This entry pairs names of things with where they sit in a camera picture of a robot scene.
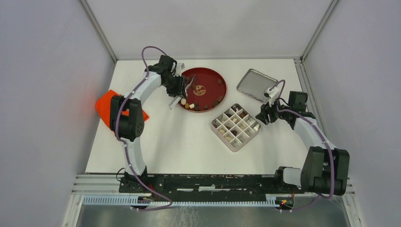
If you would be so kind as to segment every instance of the orange cloth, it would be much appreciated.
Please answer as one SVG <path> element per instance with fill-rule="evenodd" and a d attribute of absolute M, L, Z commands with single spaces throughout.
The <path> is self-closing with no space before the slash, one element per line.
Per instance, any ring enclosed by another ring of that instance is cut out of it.
<path fill-rule="evenodd" d="M 102 121 L 106 124 L 108 128 L 110 128 L 110 102 L 113 96 L 119 96 L 113 90 L 109 90 L 103 95 L 99 100 L 96 101 L 95 109 L 99 114 Z M 142 110 L 143 113 L 143 120 L 146 121 L 149 119 L 149 116 L 146 114 L 145 111 Z M 122 115 L 128 116 L 128 110 L 123 111 Z"/>

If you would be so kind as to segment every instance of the gray wall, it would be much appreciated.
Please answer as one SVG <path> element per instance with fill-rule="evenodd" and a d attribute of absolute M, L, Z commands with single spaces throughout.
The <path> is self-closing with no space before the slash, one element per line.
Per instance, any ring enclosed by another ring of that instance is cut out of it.
<path fill-rule="evenodd" d="M 61 224 L 113 63 L 76 0 L 0 0 L 0 226 Z"/>
<path fill-rule="evenodd" d="M 401 1 L 341 1 L 306 69 L 366 226 L 400 226 Z"/>
<path fill-rule="evenodd" d="M 118 59 L 204 59 L 300 56 L 331 0 L 87 1 Z"/>

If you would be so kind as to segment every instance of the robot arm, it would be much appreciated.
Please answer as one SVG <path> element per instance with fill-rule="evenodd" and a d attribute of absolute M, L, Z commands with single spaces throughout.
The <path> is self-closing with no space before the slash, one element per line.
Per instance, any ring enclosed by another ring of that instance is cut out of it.
<path fill-rule="evenodd" d="M 306 111 L 307 93 L 291 91 L 288 106 L 280 105 L 276 87 L 267 89 L 265 95 L 269 100 L 261 106 L 256 118 L 266 125 L 277 119 L 287 121 L 309 148 L 302 170 L 282 166 L 276 171 L 276 177 L 302 187 L 306 192 L 330 194 L 331 164 L 327 149 L 330 148 L 334 164 L 334 195 L 343 195 L 347 187 L 349 154 L 328 141 L 317 126 L 315 116 Z"/>
<path fill-rule="evenodd" d="M 123 140 L 123 147 L 127 147 L 125 175 L 128 179 L 135 179 L 131 167 L 140 178 L 146 175 L 146 165 L 140 147 L 140 136 L 144 129 L 142 103 L 161 85 L 166 87 L 167 94 L 171 97 L 186 97 L 185 79 L 181 76 L 183 68 L 183 64 L 177 64 L 171 57 L 161 55 L 159 63 L 149 66 L 149 72 L 144 72 L 141 82 L 132 92 L 111 99 L 110 128 L 115 131 L 119 109 L 124 99 L 129 96 L 123 107 L 123 111 L 128 110 L 129 113 L 121 114 L 118 127 L 119 139 Z"/>

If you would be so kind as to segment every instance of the metal floor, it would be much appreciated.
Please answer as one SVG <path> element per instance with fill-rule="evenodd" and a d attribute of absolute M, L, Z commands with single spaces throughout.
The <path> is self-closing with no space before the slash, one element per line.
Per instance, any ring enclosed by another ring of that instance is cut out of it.
<path fill-rule="evenodd" d="M 312 201 L 295 197 L 295 208 Z M 78 227 L 350 227 L 341 197 L 305 210 L 282 213 L 264 207 L 174 207 L 136 212 L 127 206 L 83 205 Z"/>

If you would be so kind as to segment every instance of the white tabletop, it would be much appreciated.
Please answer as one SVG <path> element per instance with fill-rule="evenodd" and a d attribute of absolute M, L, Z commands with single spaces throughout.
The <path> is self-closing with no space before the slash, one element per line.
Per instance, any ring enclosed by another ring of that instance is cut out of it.
<path fill-rule="evenodd" d="M 249 69 L 258 70 L 277 80 L 285 79 L 282 97 L 301 91 L 293 60 L 181 60 L 185 69 L 206 67 L 226 81 L 225 100 L 205 113 L 192 113 L 178 105 L 170 110 L 172 100 L 164 87 L 158 88 L 142 104 L 150 118 L 141 139 L 142 154 L 148 173 L 160 174 L 273 174 L 279 166 L 302 168 L 307 150 L 287 122 L 277 120 L 262 124 L 260 133 L 238 152 L 231 152 L 212 132 L 210 124 L 232 104 L 240 104 L 251 116 L 261 103 L 236 90 Z M 148 61 L 149 65 L 157 61 Z M 145 67 L 142 61 L 118 61 L 110 89 L 125 93 L 140 81 Z M 114 133 L 100 121 L 87 164 L 87 173 L 115 173 L 125 167 L 123 149 Z"/>

